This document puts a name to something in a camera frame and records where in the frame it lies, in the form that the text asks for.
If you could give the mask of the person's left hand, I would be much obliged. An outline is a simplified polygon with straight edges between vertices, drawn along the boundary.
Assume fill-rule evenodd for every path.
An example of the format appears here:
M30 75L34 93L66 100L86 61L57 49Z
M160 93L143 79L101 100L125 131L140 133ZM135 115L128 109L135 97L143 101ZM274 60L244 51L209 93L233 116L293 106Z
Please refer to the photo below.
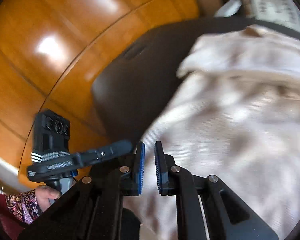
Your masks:
M61 196L57 190L46 185L38 186L34 192L37 203L43 212L51 206L50 200L58 199Z

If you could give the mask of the floral sleeve forearm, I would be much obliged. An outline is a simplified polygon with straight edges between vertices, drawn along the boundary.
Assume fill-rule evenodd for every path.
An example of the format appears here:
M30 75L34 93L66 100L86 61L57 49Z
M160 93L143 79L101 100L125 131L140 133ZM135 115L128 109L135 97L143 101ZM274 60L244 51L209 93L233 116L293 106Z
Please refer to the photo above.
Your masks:
M5 201L10 213L25 224L31 224L43 213L39 207L35 190L18 195L6 195Z

